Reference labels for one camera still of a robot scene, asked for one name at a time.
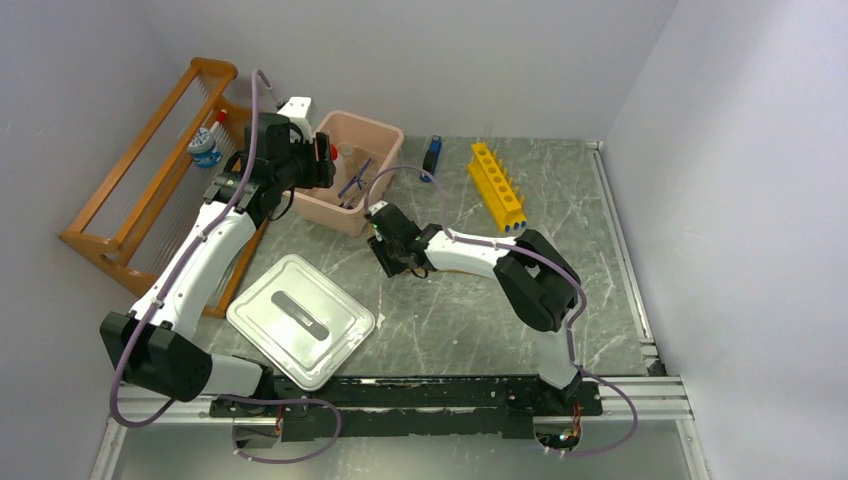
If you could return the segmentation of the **white bin lid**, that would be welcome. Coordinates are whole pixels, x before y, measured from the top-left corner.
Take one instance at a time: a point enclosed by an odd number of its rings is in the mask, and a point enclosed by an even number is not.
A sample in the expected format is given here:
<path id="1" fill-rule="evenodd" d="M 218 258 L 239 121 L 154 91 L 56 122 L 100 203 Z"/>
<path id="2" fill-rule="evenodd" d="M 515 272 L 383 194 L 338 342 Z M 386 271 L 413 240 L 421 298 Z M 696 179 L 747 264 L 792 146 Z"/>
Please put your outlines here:
<path id="1" fill-rule="evenodd" d="M 236 298 L 226 319 L 306 391 L 322 388 L 376 326 L 366 307 L 296 254 Z"/>

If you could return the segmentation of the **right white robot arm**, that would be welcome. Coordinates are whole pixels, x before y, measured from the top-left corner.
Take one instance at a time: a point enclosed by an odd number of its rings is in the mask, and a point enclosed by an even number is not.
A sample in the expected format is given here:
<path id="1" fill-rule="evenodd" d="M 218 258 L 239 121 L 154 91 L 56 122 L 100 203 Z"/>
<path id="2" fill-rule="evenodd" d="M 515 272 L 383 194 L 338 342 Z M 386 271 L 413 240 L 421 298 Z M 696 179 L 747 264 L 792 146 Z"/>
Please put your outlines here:
<path id="1" fill-rule="evenodd" d="M 496 281 L 518 319 L 535 332 L 542 406 L 562 414 L 576 403 L 582 374 L 568 315 L 585 309 L 586 295 L 574 269 L 541 233 L 527 229 L 497 238 L 437 224 L 421 228 L 385 201 L 370 206 L 365 219 L 373 228 L 369 248 L 389 277 L 456 271 Z"/>

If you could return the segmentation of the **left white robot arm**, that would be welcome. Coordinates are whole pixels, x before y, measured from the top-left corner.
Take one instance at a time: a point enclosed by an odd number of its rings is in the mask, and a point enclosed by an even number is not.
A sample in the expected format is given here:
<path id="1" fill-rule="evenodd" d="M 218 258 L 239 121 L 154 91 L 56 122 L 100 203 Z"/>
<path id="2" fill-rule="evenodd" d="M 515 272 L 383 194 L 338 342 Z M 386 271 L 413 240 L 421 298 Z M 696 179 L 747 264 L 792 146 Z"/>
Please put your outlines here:
<path id="1" fill-rule="evenodd" d="M 314 133 L 304 104 L 261 113 L 245 127 L 247 140 L 204 194 L 194 227 L 154 285 L 126 313 L 109 313 L 100 335 L 122 382 L 171 400 L 236 395 L 249 414 L 273 409 L 277 388 L 267 368 L 213 355 L 192 337 L 212 293 L 233 258 L 263 226 L 286 190 L 327 187 L 334 167 L 327 135 Z"/>

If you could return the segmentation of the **pink plastic bin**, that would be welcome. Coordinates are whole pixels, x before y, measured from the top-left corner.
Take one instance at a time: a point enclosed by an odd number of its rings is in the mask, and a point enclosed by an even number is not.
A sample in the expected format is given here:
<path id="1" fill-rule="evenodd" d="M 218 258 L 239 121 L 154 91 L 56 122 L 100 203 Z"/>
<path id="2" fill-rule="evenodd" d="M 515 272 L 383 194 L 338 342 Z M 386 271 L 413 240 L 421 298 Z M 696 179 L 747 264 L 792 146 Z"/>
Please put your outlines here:
<path id="1" fill-rule="evenodd" d="M 339 191 L 355 175 L 351 176 L 343 163 L 344 175 L 335 180 L 330 189 L 298 189 L 294 197 L 294 208 L 302 218 L 330 229 L 358 236 L 366 225 L 365 202 L 379 201 L 391 182 L 389 170 L 398 164 L 404 133 L 397 127 L 368 119 L 350 112 L 335 110 L 328 113 L 319 125 L 319 130 L 329 135 L 332 145 L 349 143 L 370 154 L 373 162 L 364 175 L 366 186 L 362 191 L 355 189 L 340 200 Z"/>

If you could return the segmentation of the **blue stapler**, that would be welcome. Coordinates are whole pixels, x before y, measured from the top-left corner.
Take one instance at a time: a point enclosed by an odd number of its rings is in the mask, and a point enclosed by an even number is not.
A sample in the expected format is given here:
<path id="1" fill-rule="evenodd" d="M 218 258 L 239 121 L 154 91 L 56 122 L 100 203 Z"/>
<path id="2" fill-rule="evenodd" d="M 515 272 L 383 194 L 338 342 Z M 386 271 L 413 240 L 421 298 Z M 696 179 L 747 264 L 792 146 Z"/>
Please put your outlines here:
<path id="1" fill-rule="evenodd" d="M 441 136 L 433 135 L 430 137 L 422 161 L 423 173 L 419 175 L 421 182 L 430 183 L 435 177 L 441 155 L 442 144 Z"/>

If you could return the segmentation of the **red capped marker pen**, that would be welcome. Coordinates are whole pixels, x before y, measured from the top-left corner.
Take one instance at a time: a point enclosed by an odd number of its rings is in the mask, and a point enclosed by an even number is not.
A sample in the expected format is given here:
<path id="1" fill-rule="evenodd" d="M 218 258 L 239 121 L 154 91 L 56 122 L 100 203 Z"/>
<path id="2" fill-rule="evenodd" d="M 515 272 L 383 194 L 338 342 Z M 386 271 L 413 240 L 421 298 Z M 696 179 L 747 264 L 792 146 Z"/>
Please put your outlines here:
<path id="1" fill-rule="evenodd" d="M 214 122 L 209 127 L 211 133 L 215 133 L 221 129 L 222 125 L 225 123 L 226 118 L 228 116 L 228 111 L 226 109 L 221 109 L 215 116 Z"/>

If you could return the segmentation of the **blue white round container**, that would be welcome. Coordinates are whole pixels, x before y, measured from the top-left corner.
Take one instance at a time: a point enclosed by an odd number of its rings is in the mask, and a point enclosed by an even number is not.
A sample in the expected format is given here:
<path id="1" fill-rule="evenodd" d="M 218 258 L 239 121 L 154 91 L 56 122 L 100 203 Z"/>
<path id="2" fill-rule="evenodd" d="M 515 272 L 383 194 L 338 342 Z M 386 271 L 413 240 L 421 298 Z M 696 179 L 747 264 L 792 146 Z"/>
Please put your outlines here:
<path id="1" fill-rule="evenodd" d="M 211 168 L 221 160 L 221 152 L 210 129 L 199 128 L 186 148 L 192 162 L 198 168 Z"/>

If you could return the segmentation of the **yellow test tube rack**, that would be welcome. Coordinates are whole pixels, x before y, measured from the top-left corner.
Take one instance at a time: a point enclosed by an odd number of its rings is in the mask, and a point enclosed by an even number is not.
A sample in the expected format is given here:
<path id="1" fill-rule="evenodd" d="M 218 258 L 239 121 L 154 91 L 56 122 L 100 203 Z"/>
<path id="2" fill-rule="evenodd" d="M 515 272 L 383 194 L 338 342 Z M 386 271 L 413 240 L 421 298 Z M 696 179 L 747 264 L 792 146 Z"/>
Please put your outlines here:
<path id="1" fill-rule="evenodd" d="M 503 162 L 484 142 L 472 143 L 467 171 L 499 232 L 514 233 L 527 227 L 524 196 L 517 194 Z"/>

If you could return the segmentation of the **wooden drying rack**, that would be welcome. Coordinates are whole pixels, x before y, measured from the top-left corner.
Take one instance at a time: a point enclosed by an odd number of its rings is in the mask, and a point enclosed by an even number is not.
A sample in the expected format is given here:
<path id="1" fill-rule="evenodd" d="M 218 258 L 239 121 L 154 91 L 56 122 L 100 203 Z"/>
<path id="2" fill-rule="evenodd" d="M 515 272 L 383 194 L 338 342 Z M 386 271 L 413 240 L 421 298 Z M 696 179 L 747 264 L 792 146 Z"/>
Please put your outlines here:
<path id="1" fill-rule="evenodd" d="M 136 296 L 164 271 L 193 228 L 203 194 L 222 167 L 198 168 L 186 148 L 221 109 L 228 116 L 213 133 L 222 157 L 243 146 L 250 111 L 225 97 L 238 75 L 228 62 L 196 57 L 61 233 L 80 255 Z"/>

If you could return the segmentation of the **black mounting rail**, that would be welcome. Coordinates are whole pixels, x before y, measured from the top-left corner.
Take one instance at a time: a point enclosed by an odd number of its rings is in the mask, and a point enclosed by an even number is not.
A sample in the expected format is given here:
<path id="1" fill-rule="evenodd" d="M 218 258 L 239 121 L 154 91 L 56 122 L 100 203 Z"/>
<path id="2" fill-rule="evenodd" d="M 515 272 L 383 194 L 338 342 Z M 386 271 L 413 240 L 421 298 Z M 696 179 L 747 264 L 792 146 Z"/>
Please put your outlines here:
<path id="1" fill-rule="evenodd" d="M 599 387 L 575 380 L 563 390 L 536 375 L 335 376 L 306 392 L 277 376 L 263 390 L 278 405 L 215 399 L 209 414 L 237 426 L 268 426 L 284 442 L 341 437 L 499 435 L 533 439 L 536 421 L 602 414 Z"/>

